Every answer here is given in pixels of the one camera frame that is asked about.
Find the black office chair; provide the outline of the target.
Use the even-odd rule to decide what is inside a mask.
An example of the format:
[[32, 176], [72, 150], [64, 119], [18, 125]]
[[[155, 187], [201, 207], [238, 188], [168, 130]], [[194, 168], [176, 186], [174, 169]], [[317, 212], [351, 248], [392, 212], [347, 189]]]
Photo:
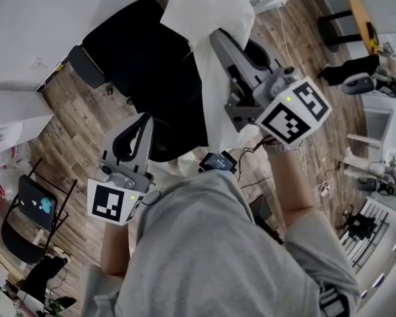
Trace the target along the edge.
[[117, 90], [137, 112], [153, 116], [154, 162], [208, 148], [193, 48], [161, 23], [163, 12], [157, 0], [138, 0], [92, 30], [68, 55], [90, 87]]

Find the black folding chair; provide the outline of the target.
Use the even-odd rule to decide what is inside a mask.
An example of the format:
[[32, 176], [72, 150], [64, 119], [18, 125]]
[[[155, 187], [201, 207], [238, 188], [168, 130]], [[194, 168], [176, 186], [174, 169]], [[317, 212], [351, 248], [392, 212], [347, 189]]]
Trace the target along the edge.
[[[69, 214], [64, 213], [63, 210], [77, 185], [77, 181], [74, 180], [70, 189], [67, 191], [56, 186], [36, 172], [36, 169], [41, 162], [42, 159], [39, 159], [29, 174], [23, 175], [19, 178], [18, 192], [14, 197], [1, 225], [1, 238], [5, 247], [10, 253], [27, 265], [38, 264], [46, 255], [51, 239], [69, 217]], [[33, 176], [39, 177], [52, 188], [65, 194], [63, 203], [59, 205], [56, 195], [35, 181], [32, 178]], [[39, 208], [40, 200], [43, 197], [49, 197], [55, 201], [54, 213], [47, 214]], [[48, 232], [48, 238], [44, 246], [39, 246], [29, 241], [11, 226], [8, 218], [16, 208], [19, 208], [20, 212], [25, 217], [37, 224], [42, 230]]]

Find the clear plastic bag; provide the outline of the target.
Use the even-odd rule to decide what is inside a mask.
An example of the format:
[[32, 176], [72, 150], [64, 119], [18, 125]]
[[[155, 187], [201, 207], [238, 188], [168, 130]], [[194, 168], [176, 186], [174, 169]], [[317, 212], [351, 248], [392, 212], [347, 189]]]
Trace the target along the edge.
[[18, 192], [18, 181], [32, 170], [28, 143], [0, 152], [0, 198], [10, 201]]

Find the white garment with black stripes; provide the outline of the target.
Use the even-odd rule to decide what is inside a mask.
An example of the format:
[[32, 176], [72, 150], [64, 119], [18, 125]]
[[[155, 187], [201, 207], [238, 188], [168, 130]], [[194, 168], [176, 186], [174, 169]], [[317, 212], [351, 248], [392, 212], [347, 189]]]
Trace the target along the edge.
[[221, 152], [239, 148], [258, 135], [247, 125], [237, 132], [224, 106], [230, 94], [230, 80], [213, 50], [209, 36], [221, 28], [244, 47], [255, 21], [251, 0], [169, 0], [161, 23], [183, 36], [193, 48], [202, 82], [202, 99], [208, 148]]

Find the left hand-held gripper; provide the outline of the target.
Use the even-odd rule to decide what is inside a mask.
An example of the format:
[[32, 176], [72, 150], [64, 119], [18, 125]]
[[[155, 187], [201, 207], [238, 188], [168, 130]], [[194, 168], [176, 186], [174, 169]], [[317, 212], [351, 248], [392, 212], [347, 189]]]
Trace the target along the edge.
[[147, 171], [153, 132], [153, 117], [140, 113], [105, 134], [95, 177], [87, 184], [91, 217], [119, 226], [133, 218], [154, 180]]

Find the round wooden table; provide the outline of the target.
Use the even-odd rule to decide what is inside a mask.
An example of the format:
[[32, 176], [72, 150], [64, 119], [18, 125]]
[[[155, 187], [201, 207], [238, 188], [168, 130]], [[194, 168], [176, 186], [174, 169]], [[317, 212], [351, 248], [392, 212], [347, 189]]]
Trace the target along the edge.
[[[362, 42], [368, 54], [374, 55], [369, 53], [369, 37], [366, 27], [367, 22], [371, 22], [374, 25], [373, 20], [369, 12], [365, 8], [364, 4], [360, 0], [348, 0], [348, 2], [350, 5], [350, 9], [318, 18], [317, 27], [321, 39], [323, 40], [325, 46], [333, 49], [333, 52], [337, 50], [338, 45], [353, 42]], [[345, 17], [352, 17], [354, 19], [358, 30], [356, 34], [339, 36], [336, 32], [334, 32], [332, 22], [339, 18]]]

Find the white and yellow power strip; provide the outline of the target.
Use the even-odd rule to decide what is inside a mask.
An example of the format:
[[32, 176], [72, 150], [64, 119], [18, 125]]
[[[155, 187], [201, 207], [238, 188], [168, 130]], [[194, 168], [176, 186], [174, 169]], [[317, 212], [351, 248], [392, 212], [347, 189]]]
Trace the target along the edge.
[[65, 67], [65, 63], [60, 62], [53, 70], [46, 76], [46, 78], [36, 87], [35, 92], [42, 92], [48, 83]]

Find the person's left forearm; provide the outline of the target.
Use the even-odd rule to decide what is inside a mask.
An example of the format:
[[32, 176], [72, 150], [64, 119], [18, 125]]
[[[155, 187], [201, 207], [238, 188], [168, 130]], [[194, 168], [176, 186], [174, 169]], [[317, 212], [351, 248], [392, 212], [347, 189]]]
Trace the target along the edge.
[[106, 223], [100, 254], [100, 268], [113, 277], [125, 278], [131, 258], [129, 227]]

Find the silver wristwatch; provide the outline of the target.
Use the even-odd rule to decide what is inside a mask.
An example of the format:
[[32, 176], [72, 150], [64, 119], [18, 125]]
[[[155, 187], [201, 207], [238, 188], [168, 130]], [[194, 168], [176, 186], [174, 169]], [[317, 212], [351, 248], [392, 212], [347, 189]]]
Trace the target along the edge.
[[264, 148], [268, 155], [281, 155], [292, 150], [290, 147], [280, 143], [265, 143]]

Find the small blue item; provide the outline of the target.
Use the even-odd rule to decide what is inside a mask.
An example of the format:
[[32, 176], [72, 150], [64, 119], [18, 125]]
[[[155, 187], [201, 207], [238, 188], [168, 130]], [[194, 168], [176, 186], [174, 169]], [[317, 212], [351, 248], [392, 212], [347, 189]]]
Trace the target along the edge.
[[55, 201], [49, 197], [43, 197], [40, 200], [39, 208], [47, 214], [52, 214], [55, 211]]

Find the large white carton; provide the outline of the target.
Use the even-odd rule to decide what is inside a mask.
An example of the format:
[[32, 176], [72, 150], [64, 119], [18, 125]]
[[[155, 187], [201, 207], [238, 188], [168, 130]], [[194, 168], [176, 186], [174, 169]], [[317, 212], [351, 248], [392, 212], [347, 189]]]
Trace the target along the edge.
[[0, 152], [37, 138], [53, 116], [39, 92], [0, 90]]

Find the person's grey shirt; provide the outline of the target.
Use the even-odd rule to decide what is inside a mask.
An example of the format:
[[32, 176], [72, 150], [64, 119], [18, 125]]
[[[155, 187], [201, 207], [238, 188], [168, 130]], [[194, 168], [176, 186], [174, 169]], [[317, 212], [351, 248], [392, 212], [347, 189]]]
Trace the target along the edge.
[[275, 242], [229, 172], [169, 187], [143, 210], [124, 279], [91, 265], [81, 317], [354, 317], [354, 271], [321, 211]]

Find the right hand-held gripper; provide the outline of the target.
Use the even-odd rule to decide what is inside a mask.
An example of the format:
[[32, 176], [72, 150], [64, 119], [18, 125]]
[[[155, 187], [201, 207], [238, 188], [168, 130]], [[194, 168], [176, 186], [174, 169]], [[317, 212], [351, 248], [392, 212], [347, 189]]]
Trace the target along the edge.
[[236, 131], [256, 125], [293, 147], [330, 116], [332, 107], [314, 81], [281, 64], [273, 48], [255, 40], [242, 48], [222, 29], [210, 35], [210, 42], [231, 82], [225, 110]]

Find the white floor power strip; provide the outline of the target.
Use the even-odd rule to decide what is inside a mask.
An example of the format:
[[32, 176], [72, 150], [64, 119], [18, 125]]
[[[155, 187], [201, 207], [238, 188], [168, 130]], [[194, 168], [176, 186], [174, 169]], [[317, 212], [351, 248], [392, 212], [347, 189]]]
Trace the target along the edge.
[[324, 181], [313, 188], [313, 191], [316, 192], [321, 197], [326, 197], [331, 192], [331, 183], [330, 181]]

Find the white side table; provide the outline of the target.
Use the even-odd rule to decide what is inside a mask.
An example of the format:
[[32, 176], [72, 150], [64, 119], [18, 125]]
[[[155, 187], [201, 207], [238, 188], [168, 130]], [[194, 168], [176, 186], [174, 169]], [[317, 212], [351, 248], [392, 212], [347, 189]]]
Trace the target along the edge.
[[384, 154], [386, 148], [391, 147], [391, 132], [393, 111], [381, 108], [364, 108], [366, 117], [367, 136], [349, 133], [347, 138], [368, 144]]

